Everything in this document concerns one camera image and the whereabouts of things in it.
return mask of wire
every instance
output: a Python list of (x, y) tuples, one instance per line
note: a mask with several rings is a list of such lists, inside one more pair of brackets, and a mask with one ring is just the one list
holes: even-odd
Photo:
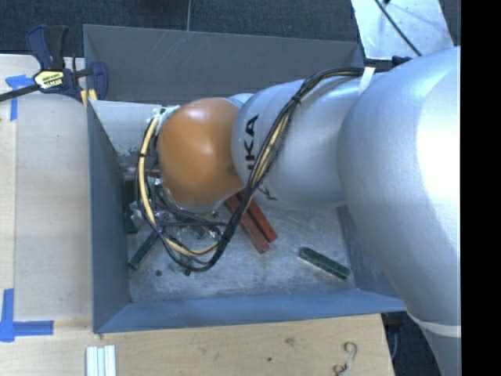
[(144, 140), (141, 145), (141, 149), (139, 151), (139, 158), (138, 158), (138, 166), (137, 166), (137, 176), (138, 176), (138, 187), (139, 187), (139, 196), (140, 196), (140, 204), (142, 205), (142, 208), (144, 209), (144, 213), (146, 215), (146, 219), (152, 226), (154, 230), (157, 230), (158, 235), (162, 239), (162, 241), (171, 249), (174, 251), (177, 251), (178, 253), (186, 256), (194, 256), (194, 255), (205, 255), (209, 253), (210, 251), (213, 251), (218, 243), (214, 243), (211, 246), (200, 249), (200, 250), (190, 250), (187, 248), (184, 248), (178, 241), (175, 241), (172, 238), (168, 238), (165, 235), (162, 234), (161, 231), (157, 229), (157, 221), (155, 220), (155, 215), (153, 213), (153, 210), (150, 206), (150, 200), (148, 198), (148, 193), (146, 192), (146, 183), (145, 183), (145, 158), (146, 158), (146, 153), (148, 151), (148, 146), (150, 145), (150, 140), (152, 138), (152, 135), (154, 134), (156, 128), (157, 128), (157, 122), (158, 122), (159, 114), (153, 116), (153, 119), (150, 122), (150, 125), (148, 126), (148, 129), (146, 130), (146, 134), (144, 137)]
[(405, 36), (405, 34), (402, 32), (402, 30), (398, 27), (398, 25), (393, 21), (393, 19), (390, 17), (390, 14), (386, 11), (386, 9), (383, 7), (383, 5), (380, 3), (379, 0), (374, 0), (376, 4), (379, 6), (380, 10), (382, 13), (387, 17), (388, 21), (390, 21), (390, 24), (393, 25), (393, 28), (400, 34), (402, 39), (409, 45), (409, 47), (417, 54), (418, 56), (422, 56), (421, 52), (418, 50), (418, 48)]
[[(289, 132), (294, 112), (301, 103), (301, 100), (304, 99), (321, 81), (327, 78), (336, 76), (359, 77), (363, 74), (363, 71), (364, 70), (362, 68), (355, 67), (331, 69), (319, 72), (318, 74), (313, 74), (311, 77), (303, 81), (296, 94), (290, 98), (290, 100), (279, 112), (269, 130), (269, 133), (265, 137), (256, 156), (254, 168), (250, 171), (239, 207), (232, 213), (222, 234), (219, 234), (218, 241), (201, 250), (191, 250), (185, 247), (180, 241), (166, 235), (163, 230), (159, 230), (153, 210), (150, 206), (149, 196), (145, 184), (144, 164), (148, 146), (151, 143), (152, 135), (157, 127), (158, 118), (161, 113), (156, 114), (146, 130), (146, 134), (139, 151), (138, 166), (136, 169), (136, 194), (138, 195), (139, 209), (144, 214), (144, 217), (149, 225), (157, 231), (167, 253), (171, 256), (171, 258), (188, 271), (203, 272), (209, 270), (221, 258), (226, 247), (228, 246), (228, 243), (231, 241), (233, 234), (236, 232), (236, 228), (240, 223), (243, 213), (247, 210), (254, 192), (261, 185), (273, 164), (276, 162), (276, 158), (279, 156)], [(162, 196), (160, 196), (160, 200), (163, 201), (163, 204), (168, 208), (168, 210), (173, 209), (173, 212), (175, 213), (176, 209), (171, 208)], [(187, 215), (186, 217), (199, 222), (205, 221), (197, 218), (195, 215)], [(198, 256), (205, 255), (209, 252), (214, 253), (206, 262), (197, 258)], [(200, 264), (201, 266), (193, 265), (191, 263), (192, 261)]]

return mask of blue clamp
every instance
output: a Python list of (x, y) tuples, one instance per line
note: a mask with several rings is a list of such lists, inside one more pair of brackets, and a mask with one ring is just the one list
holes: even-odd
[(90, 69), (77, 71), (75, 62), (73, 71), (65, 68), (63, 58), (64, 38), (68, 28), (64, 26), (47, 27), (46, 25), (38, 25), (27, 33), (27, 44), (31, 55), (37, 59), (40, 64), (40, 74), (43, 71), (58, 71), (62, 73), (58, 85), (44, 87), (39, 89), (42, 93), (59, 93), (81, 100), (81, 91), (83, 90), (78, 84), (78, 79), (81, 76), (92, 75), (93, 88), (96, 91), (98, 99), (104, 99), (108, 90), (108, 73), (106, 65), (103, 61), (92, 61)]
[[(13, 89), (23, 88), (25, 86), (34, 85), (33, 79), (27, 77), (26, 75), (16, 75), (14, 77), (7, 77), (5, 82)], [(17, 98), (13, 98), (10, 103), (10, 121), (17, 119)]]
[(16, 337), (53, 335), (54, 321), (15, 322), (14, 289), (3, 291), (2, 318), (0, 319), (0, 342), (13, 342)]

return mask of black tool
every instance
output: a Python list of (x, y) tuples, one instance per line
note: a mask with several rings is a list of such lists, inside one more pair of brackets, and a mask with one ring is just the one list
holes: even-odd
[(31, 55), (40, 63), (40, 71), (33, 76), (34, 85), (0, 95), (0, 102), (28, 93), (58, 93), (82, 102), (83, 88), (78, 79), (93, 76), (93, 89), (98, 99), (104, 99), (108, 90), (108, 73), (103, 61), (92, 61), (89, 68), (77, 71), (75, 58), (73, 70), (66, 68), (63, 58), (64, 39), (68, 28), (38, 25), (27, 33), (27, 44)]

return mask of wooden block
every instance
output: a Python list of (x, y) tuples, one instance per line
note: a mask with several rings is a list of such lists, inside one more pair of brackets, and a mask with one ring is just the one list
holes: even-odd
[[(242, 201), (243, 190), (241, 190), (237, 194), (237, 197), (239, 198), (240, 201)], [(278, 236), (276, 235), (275, 230), (273, 229), (272, 225), (269, 223), (269, 221), (265, 217), (265, 214), (258, 207), (258, 204), (256, 204), (254, 199), (250, 200), (249, 208), (247, 209), (247, 213), (249, 213), (249, 216), (252, 218), (252, 220), (254, 221), (256, 226), (259, 228), (261, 233), (265, 236), (265, 238), (268, 242), (272, 242), (272, 241), (276, 240), (276, 238)]]
[[(238, 198), (233, 195), (225, 201), (225, 207), (233, 213), (239, 207), (240, 202)], [(254, 223), (253, 219), (249, 215), (248, 211), (243, 213), (242, 219), (240, 220), (240, 226), (245, 234), (249, 237), (252, 244), (256, 247), (260, 254), (266, 252), (269, 249), (268, 241), (265, 236), (259, 230), (258, 226)]]

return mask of gray bin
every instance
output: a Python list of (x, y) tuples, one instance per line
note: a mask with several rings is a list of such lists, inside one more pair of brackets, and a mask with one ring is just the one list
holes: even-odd
[[(106, 100), (138, 107), (253, 93), (326, 68), (362, 66), (354, 43), (90, 25), (84, 31), (86, 60), (104, 60), (108, 66)], [(138, 113), (128, 125), (136, 127), (138, 134), (145, 126), (142, 115)], [(109, 121), (102, 111), (89, 107), (94, 332), (405, 309), (361, 244), (346, 207), (318, 212), (263, 207), (279, 239), (262, 255), (239, 231), (219, 263), (206, 273), (186, 277), (170, 271), (169, 257), (160, 244), (139, 270), (131, 271), (128, 259), (142, 236), (135, 240), (125, 230), (124, 167), (135, 161), (135, 153), (119, 153), (109, 135), (114, 128)], [(129, 138), (128, 133), (121, 138)], [(137, 138), (130, 138), (131, 145), (137, 143)], [(347, 266), (351, 276), (338, 280), (302, 261), (297, 257), (302, 246)]]

